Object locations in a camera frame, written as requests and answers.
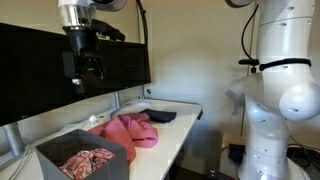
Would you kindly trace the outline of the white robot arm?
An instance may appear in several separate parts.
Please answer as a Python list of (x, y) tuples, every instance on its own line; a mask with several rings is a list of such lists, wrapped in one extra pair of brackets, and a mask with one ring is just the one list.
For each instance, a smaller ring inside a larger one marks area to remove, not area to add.
[[(79, 94), (86, 92), (85, 72), (104, 78), (96, 54), (101, 37), (123, 41), (125, 36), (95, 18), (97, 10), (121, 10), (127, 0), (58, 0), (62, 28), (72, 50), (63, 55), (65, 76)], [(315, 0), (225, 0), (232, 8), (255, 2), (260, 13), (257, 57), (241, 62), (259, 71), (241, 83), (248, 116), (248, 136), (240, 180), (298, 180), (289, 168), (286, 122), (304, 121), (320, 112), (320, 87), (311, 74), (308, 41)]]

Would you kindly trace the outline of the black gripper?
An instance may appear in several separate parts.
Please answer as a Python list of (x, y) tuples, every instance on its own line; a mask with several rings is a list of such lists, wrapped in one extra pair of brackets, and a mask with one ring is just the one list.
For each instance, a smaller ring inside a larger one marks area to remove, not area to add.
[(64, 74), (79, 95), (98, 95), (105, 74), (102, 57), (97, 54), (98, 38), (89, 28), (65, 27), (71, 51), (63, 53)]

